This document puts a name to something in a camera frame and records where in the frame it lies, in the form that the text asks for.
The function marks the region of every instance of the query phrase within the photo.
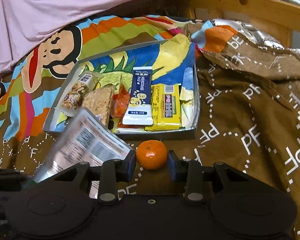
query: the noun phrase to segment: box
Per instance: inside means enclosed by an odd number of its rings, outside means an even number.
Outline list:
[[[70,73],[68,74],[67,78],[65,79],[64,83],[62,84],[59,93],[57,94],[57,97],[55,101],[52,104],[52,107],[47,115],[46,121],[43,125],[43,131],[54,135],[54,136],[59,136],[62,131],[56,130],[56,125],[57,121],[59,119],[59,116],[61,114],[60,111],[56,110],[55,107],[58,105],[58,102],[60,101],[61,98],[65,96],[65,94],[69,91],[69,88],[72,86],[72,79],[74,77],[78,77],[81,68],[80,64],[86,61],[90,61],[99,57],[107,56],[110,54],[122,52],[122,51],[127,51],[127,50],[133,50],[133,49],[138,49],[141,47],[149,46],[149,45],[154,45],[154,44],[163,44],[167,40],[163,41],[149,41],[149,42],[143,42],[139,44],[134,44],[134,45],[129,45],[129,46],[124,46],[120,47],[117,49],[112,49],[107,52],[99,53],[91,57],[84,58],[82,60],[79,60]],[[196,130],[197,130],[197,123],[199,119],[199,113],[200,113],[200,96],[199,96],[199,84],[198,84],[198,77],[197,77],[197,70],[196,66],[193,66],[194,71],[194,121],[191,127],[189,128],[181,128],[178,130],[170,130],[170,131],[147,131],[147,132],[120,132],[116,133],[116,135],[123,139],[123,140],[187,140],[187,139],[195,139],[196,136]]]

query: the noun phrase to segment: wooden bed frame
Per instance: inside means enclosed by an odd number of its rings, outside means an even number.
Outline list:
[[[187,0],[183,16],[195,19],[195,9],[208,9],[209,18],[222,18],[223,11],[242,13],[250,23],[291,47],[292,31],[300,33],[300,7],[278,0]]]

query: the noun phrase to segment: cartoon monkey mouth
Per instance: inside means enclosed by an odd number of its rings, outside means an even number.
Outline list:
[[[31,88],[33,86],[35,73],[38,67],[38,50],[39,50],[39,46],[34,48],[33,56],[31,57],[30,64],[29,64],[29,84]]]

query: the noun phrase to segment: orange fruit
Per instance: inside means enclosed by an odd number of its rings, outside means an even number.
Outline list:
[[[137,162],[145,169],[157,170],[163,167],[168,159],[166,146],[157,140],[142,142],[136,151]]]

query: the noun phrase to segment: yellow wrapper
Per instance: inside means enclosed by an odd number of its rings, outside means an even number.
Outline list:
[[[157,84],[152,87],[153,125],[146,131],[175,130],[181,127],[179,86]]]

